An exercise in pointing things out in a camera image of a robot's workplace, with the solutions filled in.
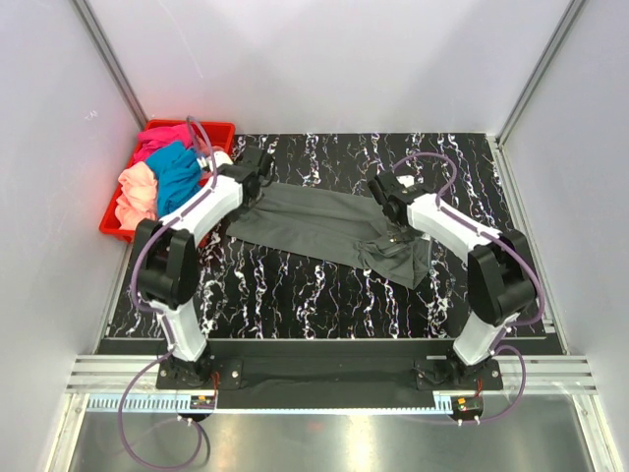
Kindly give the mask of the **grey t shirt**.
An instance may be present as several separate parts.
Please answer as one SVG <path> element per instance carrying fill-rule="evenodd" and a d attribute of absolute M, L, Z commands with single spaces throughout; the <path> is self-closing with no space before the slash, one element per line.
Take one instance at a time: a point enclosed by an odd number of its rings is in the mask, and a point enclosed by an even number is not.
<path fill-rule="evenodd" d="M 390 241 L 372 198 L 274 183 L 226 230 L 241 241 L 356 269 L 370 269 L 409 289 L 429 273 L 431 241 Z"/>

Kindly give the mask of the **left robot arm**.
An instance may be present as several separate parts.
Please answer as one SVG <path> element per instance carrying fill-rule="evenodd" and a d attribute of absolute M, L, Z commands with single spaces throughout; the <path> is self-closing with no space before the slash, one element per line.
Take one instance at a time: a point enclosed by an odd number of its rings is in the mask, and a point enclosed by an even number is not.
<path fill-rule="evenodd" d="M 136 309 L 155 315 L 165 336 L 161 387 L 218 384 L 194 305 L 198 247 L 222 220 L 253 207 L 273 176 L 273 156 L 258 147 L 246 148 L 235 163 L 214 158 L 201 163 L 210 172 L 205 185 L 178 209 L 158 220 L 143 220 L 135 231 L 130 286 Z"/>

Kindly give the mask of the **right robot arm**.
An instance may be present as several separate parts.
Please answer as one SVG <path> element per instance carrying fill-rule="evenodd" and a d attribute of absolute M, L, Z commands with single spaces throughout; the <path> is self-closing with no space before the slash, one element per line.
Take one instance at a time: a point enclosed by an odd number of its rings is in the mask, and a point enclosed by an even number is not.
<path fill-rule="evenodd" d="M 427 234 L 466 264 L 470 315 L 446 357 L 423 363 L 419 376 L 431 386 L 472 387 L 522 311 L 542 301 L 527 237 L 477 223 L 391 172 L 375 175 L 369 188 L 392 223 Z"/>

